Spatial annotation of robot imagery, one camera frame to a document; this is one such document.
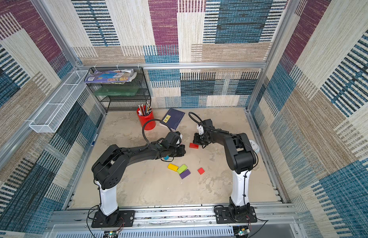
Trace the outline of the red long block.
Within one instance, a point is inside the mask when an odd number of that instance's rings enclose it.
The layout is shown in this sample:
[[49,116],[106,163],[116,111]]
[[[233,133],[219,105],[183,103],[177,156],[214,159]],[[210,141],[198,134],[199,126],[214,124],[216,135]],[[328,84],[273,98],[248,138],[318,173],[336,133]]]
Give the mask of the red long block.
[[190,143],[190,148],[198,149],[199,145],[194,144],[194,143]]

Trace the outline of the purple block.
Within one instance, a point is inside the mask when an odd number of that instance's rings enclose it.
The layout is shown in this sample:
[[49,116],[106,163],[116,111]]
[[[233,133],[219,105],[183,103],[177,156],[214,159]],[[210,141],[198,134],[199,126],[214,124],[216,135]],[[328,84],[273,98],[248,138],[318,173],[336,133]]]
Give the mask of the purple block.
[[186,178],[187,176],[189,176],[191,174],[189,169],[186,169],[185,171],[183,171],[182,173],[180,173],[180,177],[181,179]]

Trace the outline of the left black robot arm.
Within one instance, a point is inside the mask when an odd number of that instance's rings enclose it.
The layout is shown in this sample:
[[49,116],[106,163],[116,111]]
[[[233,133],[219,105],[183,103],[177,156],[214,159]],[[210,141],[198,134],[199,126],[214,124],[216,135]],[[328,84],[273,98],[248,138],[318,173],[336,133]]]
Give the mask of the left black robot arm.
[[145,146],[109,146],[91,169],[94,183],[99,187],[99,210],[102,214],[108,217],[118,210],[116,188],[128,166],[146,160],[159,160],[166,156],[183,157],[186,151],[181,142],[182,135],[177,131],[169,132],[165,138]]

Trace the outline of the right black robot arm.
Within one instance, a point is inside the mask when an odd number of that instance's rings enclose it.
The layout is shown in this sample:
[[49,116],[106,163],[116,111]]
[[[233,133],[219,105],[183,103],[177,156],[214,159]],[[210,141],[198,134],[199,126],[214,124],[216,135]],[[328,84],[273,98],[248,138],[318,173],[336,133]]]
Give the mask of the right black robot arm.
[[212,120],[204,120],[197,124],[198,132],[194,135],[194,144],[206,147],[217,143],[224,147],[227,164],[232,171],[232,193],[230,207],[248,210],[249,178],[253,168],[258,164],[258,156],[253,150],[245,133],[234,134],[213,126]]

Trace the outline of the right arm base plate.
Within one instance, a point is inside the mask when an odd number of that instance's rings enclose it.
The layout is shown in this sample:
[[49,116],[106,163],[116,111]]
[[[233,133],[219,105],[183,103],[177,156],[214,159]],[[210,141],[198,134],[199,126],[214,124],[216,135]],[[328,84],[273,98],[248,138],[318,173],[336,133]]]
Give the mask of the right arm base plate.
[[228,223],[256,223],[257,217],[255,209],[252,206],[234,207],[230,204],[228,207],[216,205],[213,207],[217,224]]

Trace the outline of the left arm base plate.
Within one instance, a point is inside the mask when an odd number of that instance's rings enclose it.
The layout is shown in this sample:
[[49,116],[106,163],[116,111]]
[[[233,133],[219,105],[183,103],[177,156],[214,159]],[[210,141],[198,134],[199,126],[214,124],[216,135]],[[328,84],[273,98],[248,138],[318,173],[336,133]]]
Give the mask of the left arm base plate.
[[109,216],[103,214],[99,209],[92,221],[92,228],[119,228],[119,227],[132,227],[134,222],[135,211],[134,210],[116,210]]

